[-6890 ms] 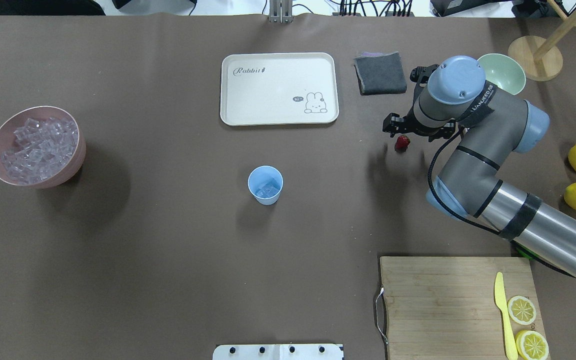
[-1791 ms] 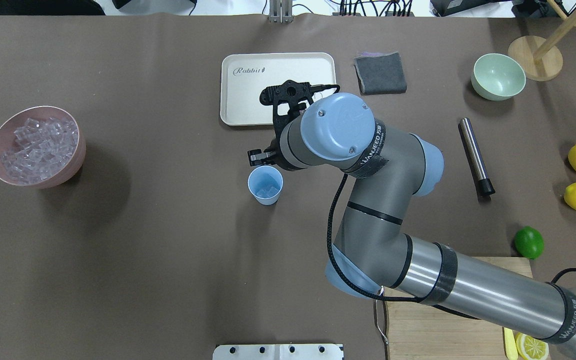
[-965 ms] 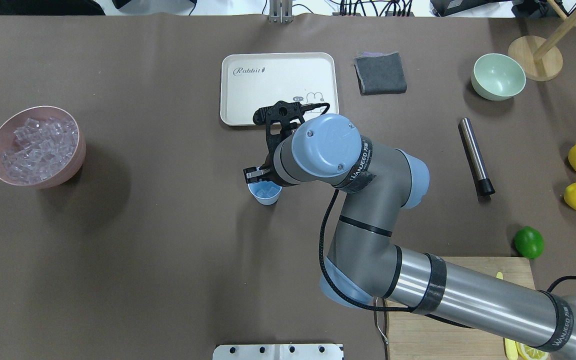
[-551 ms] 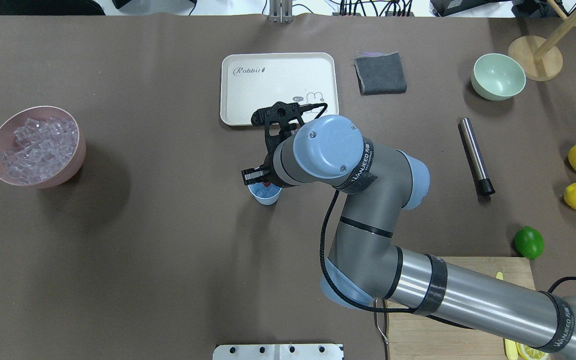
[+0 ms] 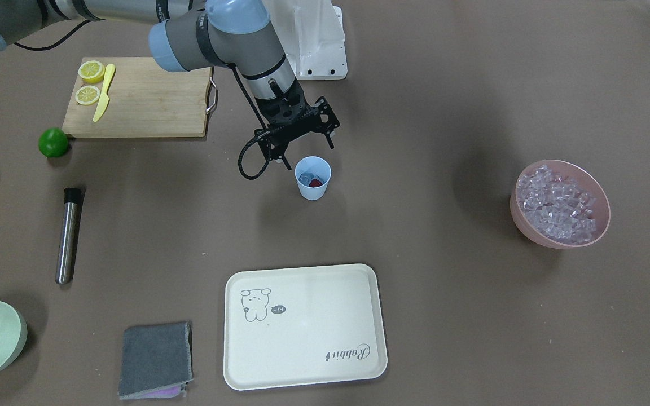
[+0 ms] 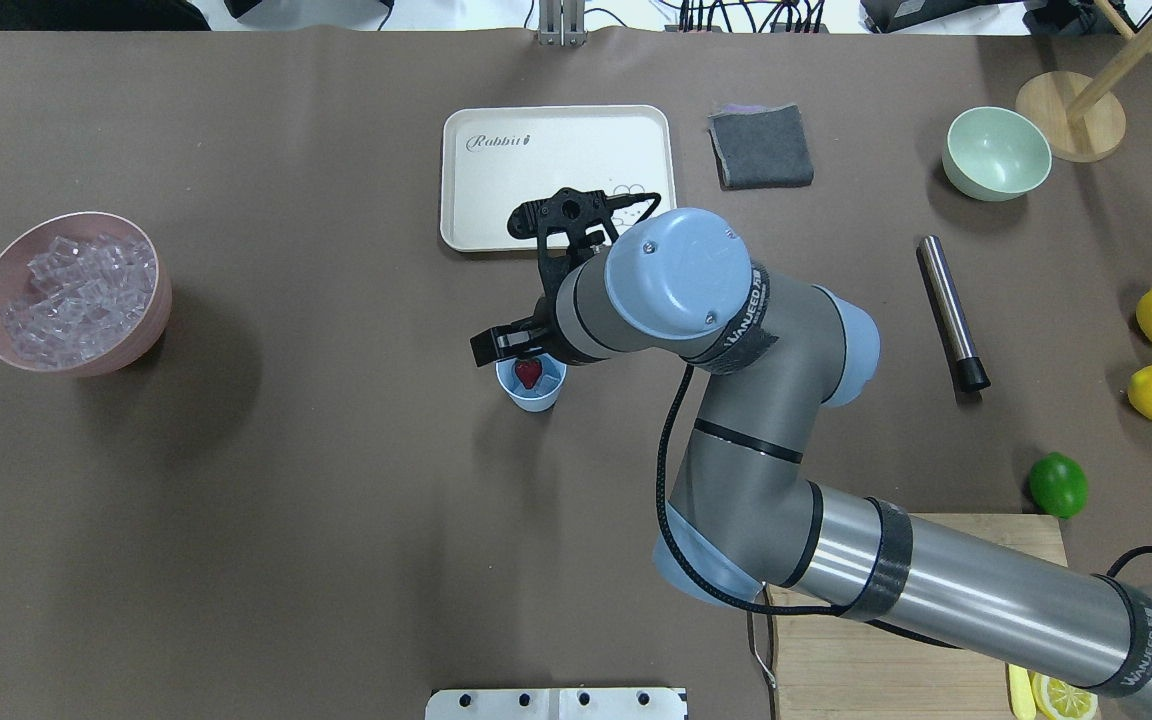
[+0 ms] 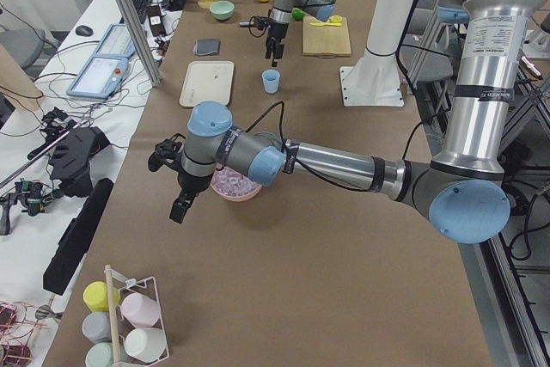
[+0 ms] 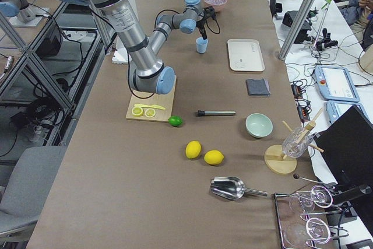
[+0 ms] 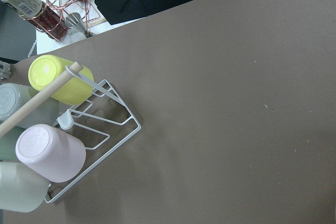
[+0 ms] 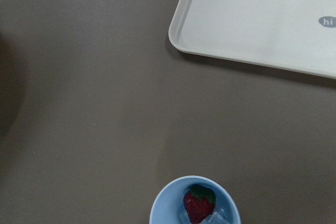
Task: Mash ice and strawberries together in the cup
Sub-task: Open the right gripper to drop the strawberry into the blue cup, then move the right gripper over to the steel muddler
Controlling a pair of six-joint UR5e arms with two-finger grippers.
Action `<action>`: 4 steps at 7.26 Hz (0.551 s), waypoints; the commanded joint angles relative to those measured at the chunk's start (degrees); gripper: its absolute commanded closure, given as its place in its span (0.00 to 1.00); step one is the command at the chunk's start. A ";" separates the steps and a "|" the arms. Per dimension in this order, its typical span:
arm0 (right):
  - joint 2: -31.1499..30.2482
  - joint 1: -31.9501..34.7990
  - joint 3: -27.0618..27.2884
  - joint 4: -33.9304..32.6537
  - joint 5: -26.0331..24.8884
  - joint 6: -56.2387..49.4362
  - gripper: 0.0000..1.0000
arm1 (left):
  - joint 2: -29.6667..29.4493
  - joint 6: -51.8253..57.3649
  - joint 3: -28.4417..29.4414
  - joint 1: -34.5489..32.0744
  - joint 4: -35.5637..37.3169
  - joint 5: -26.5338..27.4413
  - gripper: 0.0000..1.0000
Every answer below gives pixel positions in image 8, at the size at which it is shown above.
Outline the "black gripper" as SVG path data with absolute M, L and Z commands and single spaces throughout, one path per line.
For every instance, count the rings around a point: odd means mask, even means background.
M 205 30 L 205 16 L 204 15 L 199 15 L 198 20 L 196 21 L 196 27 L 198 28 L 200 32 L 200 36 L 204 39 L 207 40 L 207 34 Z

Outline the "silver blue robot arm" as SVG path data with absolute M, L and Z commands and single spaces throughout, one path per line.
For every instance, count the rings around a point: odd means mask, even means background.
M 94 5 L 102 11 L 124 44 L 129 62 L 128 84 L 133 90 L 156 94 L 169 93 L 175 81 L 175 72 L 157 57 L 162 45 L 174 29 L 191 34 L 202 19 L 201 0 L 184 0 L 185 10 L 177 15 L 163 15 L 151 36 L 147 36 L 129 0 L 60 0 L 76 5 Z
M 9 19 L 12 26 L 28 28 L 37 27 L 44 14 L 28 0 L 1 0 L 1 13 Z

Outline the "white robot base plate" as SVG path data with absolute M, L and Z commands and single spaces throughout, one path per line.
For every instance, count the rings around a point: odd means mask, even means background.
M 113 64 L 128 64 L 128 53 L 127 50 L 123 48 L 119 48 L 114 51 L 114 55 L 112 57 Z

